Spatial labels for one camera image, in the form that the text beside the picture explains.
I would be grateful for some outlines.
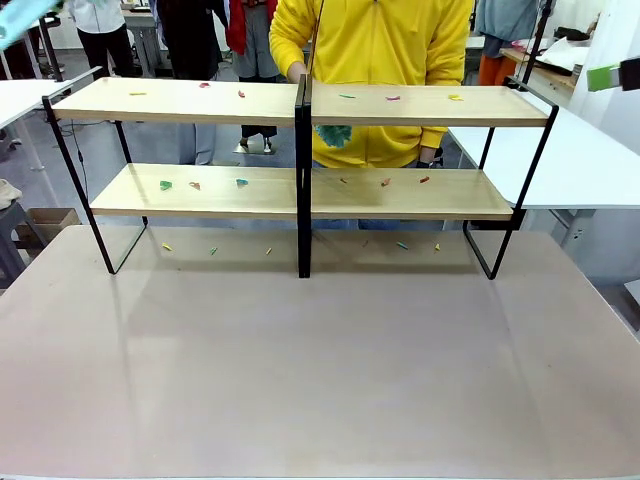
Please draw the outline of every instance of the shelf board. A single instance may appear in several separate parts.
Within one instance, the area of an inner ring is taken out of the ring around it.
[[[200,88],[201,83],[101,78],[53,109],[59,119],[293,127],[297,85],[207,82],[209,87]]]
[[[236,179],[248,185],[239,187]],[[160,181],[173,186],[160,190]],[[200,184],[200,190],[189,185]],[[295,220],[295,170],[130,164],[91,204],[98,215]]]
[[[430,180],[421,184],[425,175]],[[238,178],[249,184],[238,187]],[[391,182],[382,187],[385,178]],[[161,191],[162,180],[172,188]],[[314,169],[312,195],[314,218],[508,220],[512,215],[477,170]],[[296,220],[295,170],[132,164],[91,208],[97,215]]]
[[[449,95],[459,95],[463,101]],[[400,100],[387,100],[397,96]],[[318,125],[425,127],[542,127],[548,118],[507,87],[318,83],[313,85],[311,114]]]

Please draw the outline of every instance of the green object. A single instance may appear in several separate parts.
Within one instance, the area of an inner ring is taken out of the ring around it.
[[[330,147],[344,148],[351,141],[352,129],[348,125],[318,125],[315,130],[322,141]]]
[[[618,69],[620,64],[608,67],[594,68],[587,72],[587,84],[590,92],[598,92],[615,88],[619,85]]]

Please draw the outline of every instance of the stool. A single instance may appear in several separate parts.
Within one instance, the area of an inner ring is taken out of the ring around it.
[[[33,230],[42,248],[47,246],[47,241],[18,202],[14,200],[7,208],[0,210],[0,270],[5,277],[0,279],[0,288],[11,285],[26,268],[11,238],[11,232],[23,222]]]

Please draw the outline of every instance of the blue object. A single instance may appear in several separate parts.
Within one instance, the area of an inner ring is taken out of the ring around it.
[[[330,147],[344,148],[351,141],[350,126],[318,125],[315,130]]]
[[[13,0],[0,10],[0,50],[18,40],[58,0]]]

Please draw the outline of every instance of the tabletop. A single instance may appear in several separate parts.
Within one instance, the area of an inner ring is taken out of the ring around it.
[[[523,95],[543,111],[549,107]],[[480,163],[487,128],[450,129],[458,145]],[[515,205],[542,135],[542,128],[497,128],[485,172]],[[596,127],[560,107],[524,207],[528,209],[640,208],[640,157]]]
[[[524,63],[529,60],[529,54],[520,52],[515,48],[503,48],[500,50],[500,53],[516,63]],[[571,92],[575,91],[576,89],[576,86],[571,83],[571,76],[560,75],[559,73],[552,72],[547,68],[541,67],[539,63],[537,64],[537,66],[534,66],[534,72],[538,73],[540,76],[546,78],[555,85],[566,88]]]
[[[295,231],[160,227],[110,276],[65,229],[0,297],[2,473],[640,471],[640,346],[548,236],[491,282],[459,232],[314,235],[308,280]]]
[[[51,95],[67,84],[54,80],[0,80],[0,128],[40,105],[44,95]]]

